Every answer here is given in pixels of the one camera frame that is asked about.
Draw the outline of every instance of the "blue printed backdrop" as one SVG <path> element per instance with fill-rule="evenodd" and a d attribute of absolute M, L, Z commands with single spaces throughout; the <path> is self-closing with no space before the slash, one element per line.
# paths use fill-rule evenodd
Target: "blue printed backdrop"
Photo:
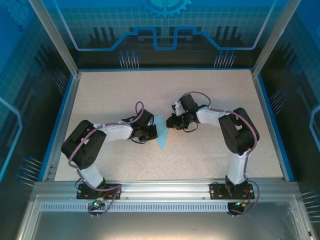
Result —
<path fill-rule="evenodd" d="M 253 66 L 287 1 L 44 3 L 80 68 L 135 67 L 126 51 L 142 67 L 230 68 Z"/>
<path fill-rule="evenodd" d="M 0 0 L 0 36 L 0 232 L 9 240 L 38 175 L 22 158 L 41 165 L 70 72 L 27 0 Z"/>
<path fill-rule="evenodd" d="M 320 191 L 320 2 L 302 0 L 261 71 L 303 191 Z"/>

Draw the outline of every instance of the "work surface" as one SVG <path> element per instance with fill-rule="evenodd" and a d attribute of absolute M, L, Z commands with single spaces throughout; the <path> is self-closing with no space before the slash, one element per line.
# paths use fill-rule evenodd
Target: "work surface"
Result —
<path fill-rule="evenodd" d="M 283 176 L 249 70 L 82 73 L 66 138 L 85 119 L 106 124 L 134 116 L 137 101 L 166 120 L 173 113 L 171 105 L 189 91 L 207 94 L 212 108 L 244 108 L 260 134 L 249 159 L 248 177 Z M 193 98 L 199 105 L 208 103 L 200 95 L 194 94 Z M 106 180 L 224 178 L 230 151 L 219 127 L 200 124 L 192 133 L 169 129 L 163 150 L 155 140 L 142 145 L 130 140 L 105 143 L 95 163 Z M 78 178 L 62 154 L 55 180 Z"/>

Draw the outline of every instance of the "robotic arm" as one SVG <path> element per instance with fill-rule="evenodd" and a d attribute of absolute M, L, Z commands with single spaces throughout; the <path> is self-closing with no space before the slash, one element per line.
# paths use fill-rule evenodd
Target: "robotic arm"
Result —
<path fill-rule="evenodd" d="M 83 120 L 74 129 L 71 135 L 65 140 L 61 147 L 61 151 L 70 159 L 72 154 L 79 147 L 84 138 L 93 130 L 97 129 L 76 151 L 72 158 L 72 162 L 76 166 L 77 172 L 87 183 L 86 193 L 89 190 L 88 199 L 102 197 L 103 191 L 94 189 L 107 189 L 106 181 L 100 174 L 95 160 L 104 142 L 112 142 L 116 140 L 132 140 L 135 143 L 144 144 L 146 141 L 156 139 L 158 137 L 157 127 L 153 125 L 154 115 L 145 109 L 140 110 L 137 116 L 122 119 L 119 123 L 110 123 L 102 126 L 101 124 L 93 124 L 88 120 Z"/>
<path fill-rule="evenodd" d="M 252 127 L 257 141 L 259 133 L 247 112 L 243 108 L 237 108 L 230 112 L 212 109 L 208 105 L 198 106 L 190 94 L 182 96 L 172 105 L 172 109 L 174 113 L 166 121 L 168 128 L 184 130 L 187 133 L 196 130 L 199 124 L 211 124 L 221 128 L 225 144 L 231 151 L 230 168 L 225 177 L 225 190 L 231 198 L 235 198 L 242 196 L 243 190 L 250 189 L 252 186 L 245 178 L 246 157 L 248 151 L 254 146 L 255 139 L 249 126 L 240 118 L 245 119 Z M 197 127 L 194 130 L 186 131 L 191 123 L 196 123 Z M 222 188 L 217 189 L 217 196 L 223 196 L 223 194 L 219 194 L 223 191 Z"/>

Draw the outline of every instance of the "black cable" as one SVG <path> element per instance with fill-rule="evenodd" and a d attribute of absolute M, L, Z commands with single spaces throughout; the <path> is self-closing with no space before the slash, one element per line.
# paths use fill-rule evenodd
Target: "black cable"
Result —
<path fill-rule="evenodd" d="M 139 142 L 139 141 L 135 141 L 133 138 L 130 138 L 132 142 L 136 143 L 136 144 L 145 144 L 146 140 L 144 140 L 143 142 Z"/>
<path fill-rule="evenodd" d="M 77 187 L 77 183 L 81 180 L 81 177 L 75 182 L 74 186 L 76 189 L 79 189 L 79 187 Z"/>
<path fill-rule="evenodd" d="M 191 131 L 186 131 L 186 129 L 185 128 L 183 128 L 183 131 L 185 132 L 185 133 L 192 133 L 192 132 L 194 132 L 195 130 L 197 130 L 198 129 L 198 127 L 199 127 L 199 124 L 198 123 L 196 123 L 195 122 L 195 124 L 196 124 L 196 128 L 195 129 L 193 129 L 193 130 L 191 130 Z"/>

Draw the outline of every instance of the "light blue object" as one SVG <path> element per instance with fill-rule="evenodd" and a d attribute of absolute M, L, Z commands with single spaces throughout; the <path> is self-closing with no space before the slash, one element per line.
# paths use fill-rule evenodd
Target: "light blue object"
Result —
<path fill-rule="evenodd" d="M 158 133 L 158 137 L 156 138 L 156 141 L 158 142 L 160 148 L 164 149 L 168 131 L 169 131 L 169 129 L 167 128 L 166 121 L 164 117 L 161 114 L 159 114 L 154 117 L 153 124 L 156 125 L 156 132 Z"/>

